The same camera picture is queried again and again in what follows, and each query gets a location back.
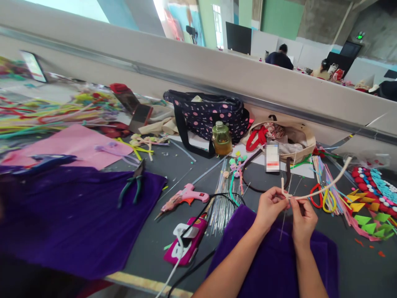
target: green wall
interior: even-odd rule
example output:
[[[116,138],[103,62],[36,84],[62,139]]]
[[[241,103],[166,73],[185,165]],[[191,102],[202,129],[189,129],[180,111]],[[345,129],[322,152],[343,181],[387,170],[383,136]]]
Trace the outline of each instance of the green wall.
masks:
[[[295,40],[304,5],[287,0],[263,0],[261,31]]]
[[[251,28],[252,0],[239,0],[239,25]]]
[[[219,0],[198,0],[197,2],[200,10],[206,47],[216,49],[214,11],[212,9],[212,4],[219,5]]]

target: purple felt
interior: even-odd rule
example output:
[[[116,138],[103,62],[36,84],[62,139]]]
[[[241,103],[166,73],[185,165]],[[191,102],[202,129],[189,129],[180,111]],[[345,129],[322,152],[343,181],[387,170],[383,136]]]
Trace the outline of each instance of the purple felt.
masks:
[[[233,250],[254,223],[256,214],[240,206],[230,219],[216,250],[207,275],[209,275]],[[298,298],[299,288],[292,225],[275,222],[259,246],[244,280],[238,297],[288,297]],[[311,250],[330,298],[339,297],[339,259],[337,246],[328,237],[314,231]]]
[[[8,168],[0,166],[0,173]],[[166,182],[145,172],[138,203],[132,204],[133,183],[117,209],[133,174],[57,167],[24,181],[2,176],[0,251],[86,279],[122,270]]]

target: pink glue gun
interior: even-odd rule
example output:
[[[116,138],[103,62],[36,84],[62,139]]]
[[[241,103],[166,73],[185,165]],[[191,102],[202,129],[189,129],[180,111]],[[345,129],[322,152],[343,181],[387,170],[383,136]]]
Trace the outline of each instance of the pink glue gun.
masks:
[[[154,220],[158,219],[165,212],[174,210],[176,206],[183,202],[187,202],[190,206],[195,199],[199,199],[203,201],[203,203],[208,202],[208,200],[210,199],[210,196],[208,194],[204,192],[195,192],[193,190],[193,184],[186,184],[183,190],[178,191],[176,195],[168,200],[168,202],[161,208],[160,214]]]

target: navy bag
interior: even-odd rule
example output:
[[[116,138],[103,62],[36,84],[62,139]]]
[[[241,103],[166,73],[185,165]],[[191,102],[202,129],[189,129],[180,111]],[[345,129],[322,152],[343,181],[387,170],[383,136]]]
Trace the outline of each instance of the navy bag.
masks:
[[[201,97],[203,102],[191,102],[195,96]],[[249,112],[239,99],[175,90],[166,91],[163,97],[174,104],[175,122],[183,145],[200,156],[210,158],[215,154],[211,137],[216,121],[220,120],[229,127],[233,144],[237,144],[248,130]],[[210,141],[208,151],[190,145],[187,130]]]

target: blurred label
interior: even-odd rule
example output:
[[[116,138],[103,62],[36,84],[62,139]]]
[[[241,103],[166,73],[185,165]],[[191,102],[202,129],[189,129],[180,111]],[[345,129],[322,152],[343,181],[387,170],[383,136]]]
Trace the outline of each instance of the blurred label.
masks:
[[[266,172],[280,171],[280,156],[278,144],[266,145]]]

